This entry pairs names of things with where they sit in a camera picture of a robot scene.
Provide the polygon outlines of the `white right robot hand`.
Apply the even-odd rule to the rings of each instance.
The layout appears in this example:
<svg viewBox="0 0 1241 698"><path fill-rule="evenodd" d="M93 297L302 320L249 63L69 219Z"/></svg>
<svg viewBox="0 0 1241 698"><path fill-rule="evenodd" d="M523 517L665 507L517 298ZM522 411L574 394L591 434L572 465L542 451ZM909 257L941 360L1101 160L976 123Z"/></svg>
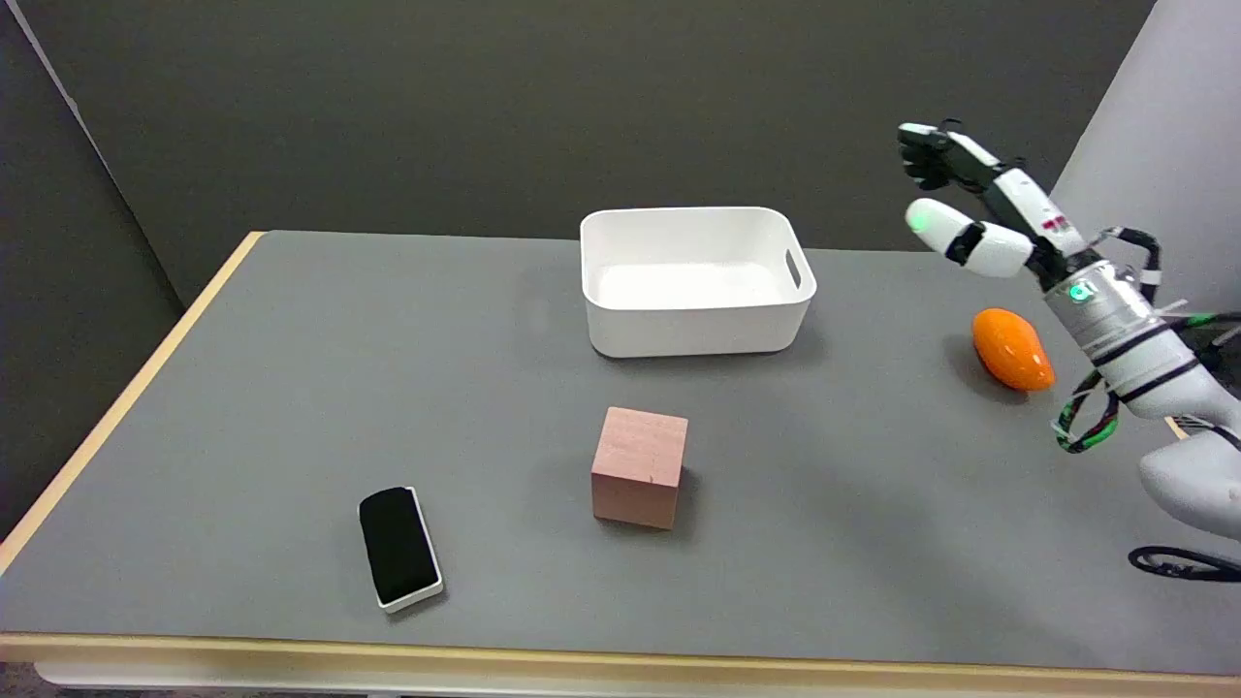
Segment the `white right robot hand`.
<svg viewBox="0 0 1241 698"><path fill-rule="evenodd" d="M1098 265L1102 256L1021 161L1004 161L949 125L906 122L897 128L903 171L921 190L957 185L987 210L974 219L932 197L908 204L903 220L931 251L984 277L1028 270L1042 291Z"/></svg>

